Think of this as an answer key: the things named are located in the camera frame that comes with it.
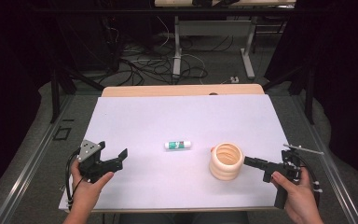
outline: white tabletop surface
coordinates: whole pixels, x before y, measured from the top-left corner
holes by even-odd
[[[276,189],[264,172],[243,165],[232,181],[209,171],[211,147],[224,142],[245,156],[282,162],[287,143],[267,95],[101,97],[84,137],[105,141],[103,161],[124,149],[124,169],[104,187],[95,211],[180,211],[273,207]],[[164,143],[191,141],[188,150]],[[60,209],[66,208],[66,193]]]

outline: metal rod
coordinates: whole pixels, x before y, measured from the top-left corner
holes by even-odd
[[[324,152],[320,152],[320,151],[315,151],[315,150],[311,150],[311,149],[307,149],[307,148],[303,148],[301,146],[299,147],[295,147],[295,146],[292,146],[292,145],[287,145],[287,144],[283,144],[284,147],[292,147],[292,148],[295,148],[295,149],[298,149],[298,150],[303,150],[303,151],[308,151],[308,152],[312,152],[312,153],[316,153],[316,154],[320,154],[320,155],[324,155]]]
[[[327,8],[133,8],[133,9],[64,9],[30,7],[39,15],[136,15],[136,16],[320,16],[327,13]]]

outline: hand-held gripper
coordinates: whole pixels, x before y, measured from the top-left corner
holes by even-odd
[[[107,172],[116,172],[123,169],[123,161],[128,156],[127,149],[124,149],[117,158],[109,161],[101,161],[101,150],[105,148],[105,143],[92,143],[84,140],[80,147],[80,153],[77,157],[79,161],[80,174],[95,183]]]
[[[292,182],[298,182],[298,180],[301,178],[301,160],[295,152],[295,149],[290,148],[290,150],[283,150],[282,160],[283,163],[274,163],[270,161],[264,161],[258,158],[245,157],[243,164],[258,168],[260,170],[264,170],[265,173],[263,176],[263,181],[267,183],[271,181],[272,173],[274,173],[275,171],[278,171]],[[287,191],[282,186],[279,186],[274,206],[283,209],[286,203],[286,199]]]

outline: white power strip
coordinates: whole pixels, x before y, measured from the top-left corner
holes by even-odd
[[[240,79],[238,77],[230,77],[231,84],[238,84],[240,83]]]

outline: desk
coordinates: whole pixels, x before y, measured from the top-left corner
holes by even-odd
[[[156,7],[192,7],[192,0],[156,0]],[[240,0],[232,4],[233,7],[277,6],[293,5],[296,0]],[[241,57],[248,78],[255,78],[249,51],[255,35],[256,17],[250,21],[179,21],[175,16],[175,57],[173,63],[173,77],[179,78],[182,50],[180,35],[238,35],[246,36],[245,48],[241,49]]]
[[[287,141],[258,85],[106,88],[85,139],[105,141],[103,161],[129,151],[97,212],[272,209],[276,189],[262,181],[263,171],[243,166],[236,179],[218,180],[209,171],[210,149],[232,142],[245,155],[280,162]],[[192,147],[167,151],[164,143],[175,140],[192,141]],[[66,209],[65,197],[60,209]]]

